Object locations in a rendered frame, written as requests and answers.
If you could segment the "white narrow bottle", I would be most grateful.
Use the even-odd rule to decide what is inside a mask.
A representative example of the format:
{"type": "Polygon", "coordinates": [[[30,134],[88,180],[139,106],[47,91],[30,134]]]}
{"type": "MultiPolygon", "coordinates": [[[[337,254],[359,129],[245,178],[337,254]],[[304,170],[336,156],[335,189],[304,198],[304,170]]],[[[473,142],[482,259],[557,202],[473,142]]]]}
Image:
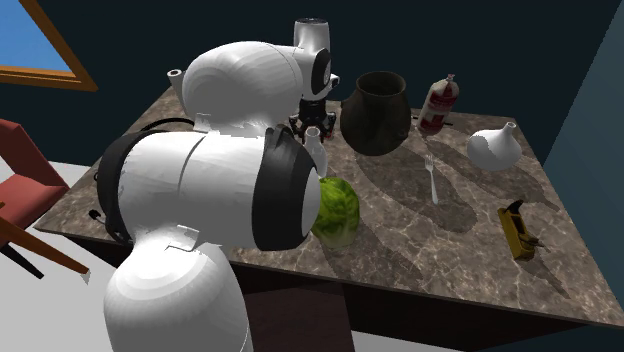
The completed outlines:
{"type": "Polygon", "coordinates": [[[328,159],[324,146],[321,143],[321,131],[316,126],[310,126],[305,131],[304,147],[315,162],[320,178],[327,174],[328,159]]]}

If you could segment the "dark brown clay pot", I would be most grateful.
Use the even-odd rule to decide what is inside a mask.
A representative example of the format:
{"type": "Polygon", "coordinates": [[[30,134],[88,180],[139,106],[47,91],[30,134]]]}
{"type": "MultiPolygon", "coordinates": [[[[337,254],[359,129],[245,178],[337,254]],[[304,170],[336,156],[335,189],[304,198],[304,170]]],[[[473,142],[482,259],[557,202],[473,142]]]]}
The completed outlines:
{"type": "Polygon", "coordinates": [[[405,80],[390,71],[368,72],[356,80],[340,113],[340,132],[354,151],[382,156],[408,137],[412,117],[405,90],[405,80]]]}

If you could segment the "green lettuce head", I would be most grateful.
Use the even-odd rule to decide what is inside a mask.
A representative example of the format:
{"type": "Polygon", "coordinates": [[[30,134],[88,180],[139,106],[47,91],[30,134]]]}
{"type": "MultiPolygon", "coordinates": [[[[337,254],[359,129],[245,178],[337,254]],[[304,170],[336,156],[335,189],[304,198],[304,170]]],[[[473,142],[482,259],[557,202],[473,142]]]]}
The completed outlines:
{"type": "Polygon", "coordinates": [[[321,203],[312,233],[327,247],[353,243],[360,219],[359,198],[351,185],[338,177],[320,179],[321,203]]]}

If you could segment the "red and white bottle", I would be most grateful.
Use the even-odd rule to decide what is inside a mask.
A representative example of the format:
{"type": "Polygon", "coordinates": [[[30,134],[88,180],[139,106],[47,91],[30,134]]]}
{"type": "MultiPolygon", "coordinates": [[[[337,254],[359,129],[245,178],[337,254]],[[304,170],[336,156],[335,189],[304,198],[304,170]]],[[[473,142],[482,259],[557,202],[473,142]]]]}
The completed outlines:
{"type": "Polygon", "coordinates": [[[435,135],[441,131],[459,95],[459,86],[454,74],[434,82],[428,91],[418,115],[418,130],[424,135],[435,135]]]}

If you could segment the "white fork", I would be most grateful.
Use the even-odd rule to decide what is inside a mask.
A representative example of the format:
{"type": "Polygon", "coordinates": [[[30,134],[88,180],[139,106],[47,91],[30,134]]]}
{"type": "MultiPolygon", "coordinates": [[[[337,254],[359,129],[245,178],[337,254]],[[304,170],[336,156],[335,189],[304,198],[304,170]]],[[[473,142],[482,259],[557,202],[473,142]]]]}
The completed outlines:
{"type": "Polygon", "coordinates": [[[425,169],[430,174],[432,202],[435,205],[438,205],[439,204],[439,199],[438,199],[438,195],[437,195],[437,189],[436,189],[436,183],[435,183],[435,177],[434,177],[434,162],[433,162],[433,156],[432,155],[427,155],[425,157],[425,169]]]}

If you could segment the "white narrow-neck vase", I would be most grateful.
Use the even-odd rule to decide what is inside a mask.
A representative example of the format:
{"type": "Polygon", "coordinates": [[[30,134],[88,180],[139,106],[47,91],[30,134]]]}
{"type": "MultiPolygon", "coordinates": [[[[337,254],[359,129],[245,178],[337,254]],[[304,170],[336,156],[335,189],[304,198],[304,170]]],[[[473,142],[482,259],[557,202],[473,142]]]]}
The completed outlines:
{"type": "Polygon", "coordinates": [[[186,110],[183,93],[182,93],[182,84],[184,79],[185,72],[181,69],[172,69],[167,72],[167,77],[171,83],[171,86],[183,108],[186,110]]]}

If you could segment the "brown marble table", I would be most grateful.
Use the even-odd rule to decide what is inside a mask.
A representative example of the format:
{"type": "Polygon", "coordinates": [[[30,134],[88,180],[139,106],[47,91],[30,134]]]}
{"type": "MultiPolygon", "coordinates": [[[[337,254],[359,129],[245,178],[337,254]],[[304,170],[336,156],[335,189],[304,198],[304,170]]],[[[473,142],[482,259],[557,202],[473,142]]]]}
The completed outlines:
{"type": "Polygon", "coordinates": [[[344,297],[351,327],[376,335],[476,352],[538,337],[553,352],[624,352],[616,299],[532,148],[489,173],[467,158],[468,137],[504,124],[455,113],[432,137],[411,132],[379,157],[335,134],[328,172],[360,202],[354,242],[331,249],[309,237],[298,248],[227,255],[249,297],[329,284],[344,297]],[[433,156],[439,204],[425,157],[433,156]],[[497,210],[522,199],[528,232],[545,247],[514,260],[497,210]]]}

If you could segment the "white flask-shaped vase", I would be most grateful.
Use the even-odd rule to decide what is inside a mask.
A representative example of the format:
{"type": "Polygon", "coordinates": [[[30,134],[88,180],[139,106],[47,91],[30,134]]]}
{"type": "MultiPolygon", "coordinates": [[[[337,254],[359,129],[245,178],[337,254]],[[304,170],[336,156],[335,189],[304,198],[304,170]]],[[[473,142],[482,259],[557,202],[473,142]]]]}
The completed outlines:
{"type": "Polygon", "coordinates": [[[517,125],[507,122],[501,129],[475,132],[467,143],[467,156],[477,167],[486,171],[501,171],[512,167],[521,157],[522,149],[513,132],[517,125]]]}

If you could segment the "yellow hand plane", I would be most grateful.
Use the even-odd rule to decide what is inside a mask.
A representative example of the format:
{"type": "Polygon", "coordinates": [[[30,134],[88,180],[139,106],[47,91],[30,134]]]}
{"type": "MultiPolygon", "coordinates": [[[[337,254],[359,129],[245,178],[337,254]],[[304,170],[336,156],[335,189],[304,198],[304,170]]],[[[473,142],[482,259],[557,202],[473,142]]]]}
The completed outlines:
{"type": "Polygon", "coordinates": [[[499,208],[497,214],[513,259],[528,261],[534,258],[536,247],[544,248],[545,245],[528,232],[520,213],[523,203],[522,199],[516,200],[506,208],[499,208]]]}

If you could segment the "wooden-framed window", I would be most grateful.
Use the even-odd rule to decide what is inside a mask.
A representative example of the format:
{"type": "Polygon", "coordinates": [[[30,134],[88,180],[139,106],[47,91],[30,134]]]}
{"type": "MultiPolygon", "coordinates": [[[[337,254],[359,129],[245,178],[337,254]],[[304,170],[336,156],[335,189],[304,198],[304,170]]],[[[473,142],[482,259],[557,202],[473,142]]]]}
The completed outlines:
{"type": "Polygon", "coordinates": [[[0,83],[98,90],[37,0],[0,0],[0,83]]]}

